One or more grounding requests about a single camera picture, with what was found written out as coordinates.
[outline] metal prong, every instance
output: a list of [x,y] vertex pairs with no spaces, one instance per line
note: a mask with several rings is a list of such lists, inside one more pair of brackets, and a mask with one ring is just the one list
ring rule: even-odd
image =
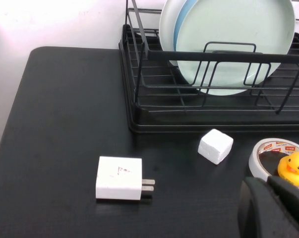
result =
[[153,186],[142,186],[141,190],[152,192],[152,191],[154,191],[154,187]]
[[142,184],[145,185],[155,185],[155,181],[153,179],[143,179]]

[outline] tape label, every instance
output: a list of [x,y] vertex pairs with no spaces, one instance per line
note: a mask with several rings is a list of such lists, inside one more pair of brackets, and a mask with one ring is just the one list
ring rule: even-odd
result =
[[283,141],[270,141],[263,144],[258,149],[258,154],[261,154],[266,151],[277,151],[290,155],[295,151],[299,151],[299,148],[290,143],[285,143]]

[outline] duck beak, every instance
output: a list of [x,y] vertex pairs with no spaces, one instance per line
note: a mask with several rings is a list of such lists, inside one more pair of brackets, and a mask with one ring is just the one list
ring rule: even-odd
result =
[[290,167],[289,165],[287,165],[287,170],[289,171],[289,172],[292,172],[292,173],[297,173],[297,171],[296,170],[294,170],[292,167]]

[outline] white wall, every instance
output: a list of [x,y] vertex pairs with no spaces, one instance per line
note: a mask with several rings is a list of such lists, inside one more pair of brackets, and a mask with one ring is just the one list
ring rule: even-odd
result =
[[[147,8],[165,1],[137,0]],[[295,8],[299,17],[299,2]],[[0,0],[0,139],[29,53],[40,46],[116,49],[124,9],[125,0]]]

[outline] blue plate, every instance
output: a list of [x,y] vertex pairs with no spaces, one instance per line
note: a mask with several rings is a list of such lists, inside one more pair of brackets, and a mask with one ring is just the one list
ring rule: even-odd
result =
[[194,4],[197,2],[198,0],[187,0],[185,2],[185,4],[183,5],[177,21],[176,21],[176,25],[175,25],[175,31],[174,31],[174,50],[176,51],[176,46],[177,46],[177,39],[178,39],[178,34],[179,34],[179,30],[181,28],[181,25],[183,23],[183,20],[185,19],[185,17],[187,16],[188,12],[190,11],[190,9],[194,6]]

